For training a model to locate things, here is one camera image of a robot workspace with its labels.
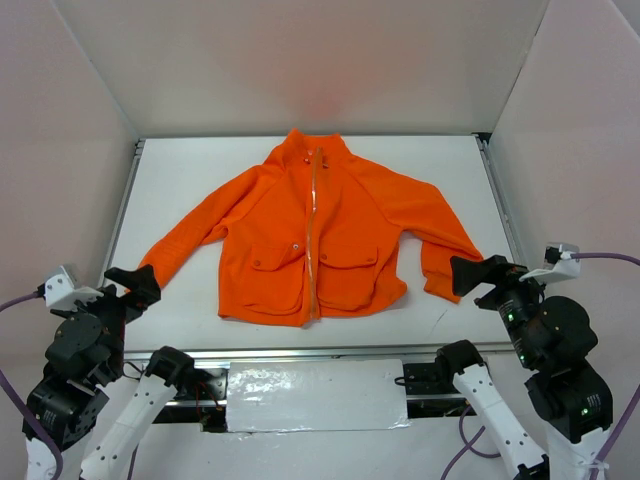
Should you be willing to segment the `orange zip jacket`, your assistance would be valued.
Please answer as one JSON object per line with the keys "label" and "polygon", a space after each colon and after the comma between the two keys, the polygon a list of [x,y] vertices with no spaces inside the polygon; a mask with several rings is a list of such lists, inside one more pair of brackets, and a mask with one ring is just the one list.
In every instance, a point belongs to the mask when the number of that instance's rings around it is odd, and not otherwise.
{"label": "orange zip jacket", "polygon": [[160,286],[191,255],[223,245],[218,313],[300,327],[399,300],[399,240],[422,243],[428,294],[455,300],[451,261],[480,251],[439,189],[352,153],[338,135],[292,130],[266,160],[210,193],[142,258]]}

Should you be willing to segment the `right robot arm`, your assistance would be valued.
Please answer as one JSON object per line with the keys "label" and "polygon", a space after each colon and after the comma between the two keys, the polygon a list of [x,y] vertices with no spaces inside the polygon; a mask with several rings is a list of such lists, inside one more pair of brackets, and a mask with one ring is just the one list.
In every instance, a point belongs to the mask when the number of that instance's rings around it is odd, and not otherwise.
{"label": "right robot arm", "polygon": [[525,387],[545,423],[546,449],[530,438],[494,385],[486,363],[468,340],[437,352],[435,379],[469,403],[514,479],[602,479],[599,457],[610,438],[613,398],[588,363],[597,336],[586,310],[564,296],[546,296],[551,283],[575,279],[580,263],[570,251],[552,248],[542,268],[528,270],[494,255],[484,261],[453,257],[452,291],[462,297],[480,284],[491,289],[476,299],[499,314],[523,368]]}

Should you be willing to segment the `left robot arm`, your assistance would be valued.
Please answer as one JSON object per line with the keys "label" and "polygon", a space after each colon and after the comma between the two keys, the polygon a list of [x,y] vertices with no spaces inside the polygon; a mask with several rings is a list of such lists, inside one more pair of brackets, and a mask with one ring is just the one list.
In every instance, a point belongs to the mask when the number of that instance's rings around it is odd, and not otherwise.
{"label": "left robot arm", "polygon": [[109,401],[105,387],[124,376],[126,327],[161,299],[149,265],[134,271],[113,267],[104,276],[109,285],[94,289],[60,266],[33,293],[62,322],[45,351],[43,378],[22,405],[28,479],[119,479],[168,402],[214,397],[211,373],[188,354],[162,347],[106,435],[87,448]]}

